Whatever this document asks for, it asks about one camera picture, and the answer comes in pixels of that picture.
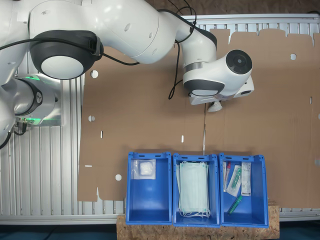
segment cardboard sheet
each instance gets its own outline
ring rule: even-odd
[[[212,29],[218,58],[252,58],[254,92],[205,115],[205,151],[265,156],[268,197],[287,208],[320,208],[320,36],[278,29]]]
[[[190,105],[182,84],[168,100],[177,48],[155,64],[124,66],[102,58],[88,71],[78,201],[97,201],[97,188],[103,200],[123,200],[129,151],[202,154],[205,122],[206,154],[262,154],[270,199],[283,208],[320,208],[320,35],[313,46],[309,35],[263,29],[259,36],[235,32],[228,44],[228,29],[212,32],[218,58],[240,49],[253,63],[254,92],[223,102],[219,112],[205,114],[204,105]],[[105,52],[131,61],[116,50]]]
[[[105,48],[124,62],[132,60]],[[128,152],[203,153],[205,106],[189,104],[174,85],[178,48],[155,64],[125,66],[106,57],[85,75],[81,122],[78,201],[122,201],[127,192]],[[178,79],[182,79],[182,57]],[[90,76],[91,70],[98,77]]]

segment wire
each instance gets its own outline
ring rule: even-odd
[[[25,40],[21,40],[21,41],[16,41],[16,42],[12,42],[9,43],[7,45],[4,46],[0,46],[0,51],[15,45],[19,45],[19,44],[25,44],[25,43],[30,43],[30,42],[57,42],[57,43],[64,43],[64,44],[69,44],[78,48],[82,48],[84,50],[90,51],[90,52],[95,52],[96,50],[78,43],[75,43],[73,41],[68,41],[68,40],[64,40],[64,39],[59,39],[59,38],[53,38],[53,37],[39,37],[39,38],[32,38],[32,39],[25,39]]]
[[[187,4],[188,8],[190,9],[190,15],[192,15],[192,10],[191,10],[191,7],[190,7],[189,3],[186,0],[183,0],[183,1]]]
[[[179,57],[180,57],[180,43],[182,43],[182,42],[184,42],[185,40],[187,40],[188,38],[190,38],[190,36],[191,36],[192,33],[194,32],[195,27],[196,27],[196,24],[197,24],[197,13],[196,13],[196,11],[195,11],[192,7],[190,7],[190,5],[189,5],[188,3],[187,3],[187,5],[188,5],[188,6],[184,6],[184,7],[180,8],[180,9],[176,12],[176,14],[177,14],[178,12],[180,12],[180,10],[182,10],[182,9],[187,9],[187,8],[188,8],[188,9],[190,9],[191,14],[192,14],[192,10],[194,11],[195,19],[194,19],[194,22],[192,23],[193,26],[192,26],[191,29],[190,29],[190,34],[189,34],[185,39],[183,39],[183,40],[181,40],[181,41],[175,40],[175,43],[178,45],[178,55],[177,55],[176,67],[175,67],[174,84],[173,84],[173,87],[172,87],[172,89],[171,89],[171,91],[170,91],[170,93],[169,93],[169,97],[168,97],[169,100],[171,100],[171,99],[174,97],[175,90],[176,90],[176,86],[183,81],[183,79],[181,79],[180,81],[177,82],[178,66],[179,66]]]
[[[307,14],[318,14],[318,15],[320,15],[320,11],[308,11]]]
[[[27,123],[24,122],[24,123],[22,123],[22,132],[19,133],[19,132],[14,131],[14,134],[16,134],[18,136],[22,136],[23,134],[26,133],[26,131],[27,131]]]
[[[179,11],[179,8],[176,6],[176,5],[174,5],[174,3],[172,2],[172,1],[170,1],[170,0],[168,0],[173,6],[175,6],[175,8],[178,10],[178,12],[180,12],[182,15],[183,15],[183,13],[181,12],[181,11]]]
[[[140,62],[128,63],[128,62],[120,61],[119,59],[116,59],[116,58],[109,56],[108,54],[105,54],[105,53],[102,53],[102,55],[107,57],[108,59],[111,59],[111,60],[117,62],[117,63],[127,65],[127,66],[134,66],[134,65],[140,64]]]
[[[175,94],[175,90],[176,90],[176,86],[182,82],[182,80],[178,81],[177,82],[177,77],[178,77],[178,66],[179,66],[179,57],[180,57],[180,44],[179,42],[175,41],[176,44],[178,45],[178,56],[177,56],[177,59],[176,59],[176,67],[175,67],[175,78],[174,78],[174,84],[173,84],[173,87],[170,91],[170,94],[169,94],[169,97],[168,99],[171,100],[173,97],[174,97],[174,94]]]
[[[25,43],[30,43],[30,42],[38,42],[38,41],[40,41],[40,42],[56,42],[56,43],[69,44],[69,45],[72,45],[72,46],[75,46],[75,47],[90,51],[92,53],[94,53],[96,51],[93,48],[90,48],[90,47],[75,43],[73,41],[68,41],[68,40],[59,39],[59,38],[53,38],[53,37],[39,37],[39,38],[25,39],[25,40],[12,42],[12,43],[9,43],[7,45],[0,46],[0,51],[3,50],[3,49],[9,48],[9,47],[13,47],[15,45],[25,44]],[[104,52],[102,52],[102,55],[107,57],[107,58],[109,58],[109,59],[112,59],[113,61],[116,61],[117,63],[123,64],[123,65],[127,65],[127,66],[133,66],[133,65],[138,65],[139,64],[139,62],[127,63],[127,62],[120,61],[120,60],[118,60],[118,59],[116,59],[116,58],[114,58],[112,56],[109,56],[108,54],[105,54]]]
[[[23,134],[25,134],[25,132],[19,133],[19,132],[14,131],[14,134],[18,135],[18,136],[22,136]]]
[[[0,150],[4,148],[5,145],[7,145],[7,143],[9,142],[11,138],[11,132],[8,132],[8,136],[6,137],[6,139],[4,140],[4,142],[0,145]]]
[[[197,13],[196,13],[196,11],[192,8],[192,7],[190,7],[190,6],[184,6],[184,7],[182,7],[182,8],[180,8],[179,10],[182,10],[182,9],[187,9],[187,8],[189,8],[190,9],[190,11],[191,10],[193,10],[194,11],[194,21],[193,21],[193,26],[192,26],[192,28],[190,29],[190,34],[185,38],[185,39],[183,39],[183,40],[181,40],[181,41],[178,41],[178,43],[182,43],[182,42],[184,42],[185,40],[187,40],[188,38],[190,38],[190,36],[193,34],[193,32],[194,32],[194,30],[195,30],[195,27],[196,27],[196,24],[197,24]]]

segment green tube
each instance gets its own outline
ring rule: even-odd
[[[236,171],[234,180],[233,180],[232,185],[231,185],[231,187],[233,189],[237,186],[237,183],[238,183],[238,181],[240,179],[240,176],[241,176],[241,167],[239,167],[238,170]]]
[[[229,211],[228,211],[228,215],[232,214],[234,212],[234,210],[236,209],[236,207],[239,205],[239,203],[242,200],[242,196],[239,196],[235,202],[232,204],[232,206],[230,207]]]

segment surgical mask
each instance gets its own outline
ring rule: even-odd
[[[183,217],[208,218],[208,165],[205,162],[184,161],[177,169],[180,214]]]

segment blue storage box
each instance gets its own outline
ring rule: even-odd
[[[221,225],[230,227],[268,228],[267,174],[264,156],[234,156],[220,153],[218,159],[220,173]],[[230,215],[228,215],[228,210],[235,202],[236,197],[224,192],[223,161],[230,162],[231,168],[227,180],[228,185],[234,172],[235,165],[241,166],[242,162],[251,162],[251,196],[243,196],[242,201]]]
[[[207,162],[208,164],[208,198],[211,215],[209,218],[200,216],[183,217],[179,212],[179,189],[177,182],[177,165],[183,161]],[[217,155],[173,155],[173,225],[176,227],[220,227],[219,203],[219,172]]]
[[[155,159],[155,179],[133,179],[134,160]],[[128,154],[127,225],[172,224],[171,153]]]

